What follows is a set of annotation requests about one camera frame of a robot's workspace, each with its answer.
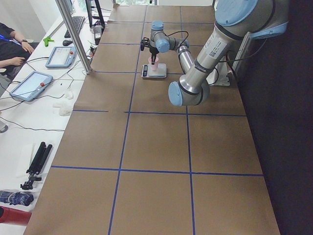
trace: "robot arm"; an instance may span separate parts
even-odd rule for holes
[[[251,39],[283,34],[287,29],[288,9],[289,0],[219,0],[214,31],[195,60],[188,43],[180,40],[176,47],[177,39],[167,37],[163,27],[153,26],[148,42],[150,51],[163,53],[175,50],[185,73],[178,82],[169,86],[171,103],[176,106],[203,103],[209,96],[206,78],[230,45],[242,40],[248,32],[252,33]]]

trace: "person's hand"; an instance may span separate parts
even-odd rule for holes
[[[34,51],[34,48],[30,44],[28,44],[28,42],[22,42],[22,48],[25,51],[28,51],[29,54],[33,53],[33,51]]]
[[[11,65],[20,66],[24,63],[24,57],[14,57],[11,59]]]

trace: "black wall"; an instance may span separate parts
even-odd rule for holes
[[[291,1],[238,84],[281,235],[313,235],[312,31],[313,1]]]

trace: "pink object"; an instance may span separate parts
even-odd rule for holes
[[[156,57],[156,61],[155,61],[154,65],[151,64],[151,57],[148,58],[148,62],[149,62],[149,65],[151,66],[152,70],[154,70],[154,71],[157,70],[157,68],[158,68],[158,57]]]
[[[21,211],[9,207],[0,207],[0,223],[26,226],[30,217],[31,212]]]

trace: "red cylinder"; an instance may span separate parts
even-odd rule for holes
[[[26,226],[31,212],[21,211],[9,207],[0,207],[0,223]]]

